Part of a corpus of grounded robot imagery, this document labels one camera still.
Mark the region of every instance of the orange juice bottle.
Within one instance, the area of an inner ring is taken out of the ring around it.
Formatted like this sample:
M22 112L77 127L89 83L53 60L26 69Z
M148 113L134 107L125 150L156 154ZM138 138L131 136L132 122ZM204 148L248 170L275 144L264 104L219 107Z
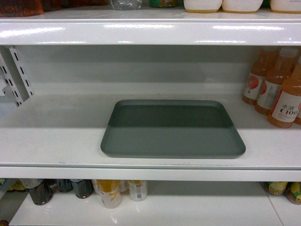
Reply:
M292 75L279 92L268 121L280 128L290 128L301 109L301 57Z
M270 69L266 74L255 106L256 111L264 115L269 114L281 89L283 80L292 74L291 68L297 54L297 48L281 48L274 68Z
M277 47L263 47L259 59L253 64L243 94L243 101L255 105L259 96L266 72L271 69L278 55Z
M97 180L100 197L106 208L117 207L121 202L119 180Z

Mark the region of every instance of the bottle label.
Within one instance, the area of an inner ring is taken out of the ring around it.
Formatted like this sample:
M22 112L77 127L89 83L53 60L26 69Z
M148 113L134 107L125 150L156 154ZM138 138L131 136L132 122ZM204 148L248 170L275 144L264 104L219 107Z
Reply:
M100 196L105 207L111 208L112 206L118 206L121 201L121 195L119 187L111 192L100 191Z
M257 100L263 81L264 81L264 77L250 73L244 91L245 97L252 100Z
M36 186L39 186L42 182L43 179L19 179L23 186L27 189L35 188Z
M133 200L141 201L147 196L147 181L142 181L140 184L128 182L130 196Z
M301 96L280 91L271 111L272 117L283 122L293 122L301 109Z
M257 104L265 109L272 109L280 89L281 85L276 85L265 80L262 84Z

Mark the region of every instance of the white metal shelf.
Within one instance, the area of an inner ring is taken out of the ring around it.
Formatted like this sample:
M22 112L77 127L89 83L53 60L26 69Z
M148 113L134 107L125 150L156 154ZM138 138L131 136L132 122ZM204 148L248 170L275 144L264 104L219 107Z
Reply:
M81 200L73 191L54 193L43 206L28 196L10 225L61 226L282 226L259 183L149 181L141 202L122 194L121 204L106 209L100 196Z
M110 158L100 143L111 111L133 98L219 101L246 153L237 159ZM270 125L240 95L35 95L0 123L1 177L299 181L299 134L298 125Z
M1 45L301 45L299 15L187 13L183 7L81 7L0 19Z

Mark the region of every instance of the white container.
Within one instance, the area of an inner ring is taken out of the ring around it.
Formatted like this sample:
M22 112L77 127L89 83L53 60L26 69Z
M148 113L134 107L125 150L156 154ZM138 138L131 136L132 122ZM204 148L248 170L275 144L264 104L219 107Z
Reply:
M129 180L128 189L130 197L135 201L142 201L147 196L147 181L146 180Z
M222 5L222 0L184 0L184 7L189 13L215 13Z
M227 13L254 13L263 0L223 0L222 9Z
M301 13L301 0L271 0L270 5L276 13Z

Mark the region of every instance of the rectangular tray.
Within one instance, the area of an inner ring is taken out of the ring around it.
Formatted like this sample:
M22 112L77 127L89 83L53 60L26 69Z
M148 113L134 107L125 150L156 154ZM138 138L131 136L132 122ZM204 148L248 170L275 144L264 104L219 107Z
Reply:
M123 158L233 159L246 146L223 105L207 100L121 100L101 150Z

